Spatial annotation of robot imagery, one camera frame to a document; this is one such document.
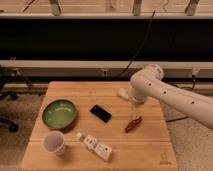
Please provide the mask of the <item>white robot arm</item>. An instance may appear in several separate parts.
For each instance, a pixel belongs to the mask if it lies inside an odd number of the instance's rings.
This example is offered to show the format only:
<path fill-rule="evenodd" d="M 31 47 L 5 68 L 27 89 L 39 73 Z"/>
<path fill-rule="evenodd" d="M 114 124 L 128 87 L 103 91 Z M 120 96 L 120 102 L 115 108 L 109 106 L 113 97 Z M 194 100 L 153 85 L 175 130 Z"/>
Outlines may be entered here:
<path fill-rule="evenodd" d="M 149 64 L 133 74 L 131 101 L 143 104 L 148 96 L 153 97 L 213 130 L 213 98 L 166 84 L 163 76 L 163 69 L 156 64 Z"/>

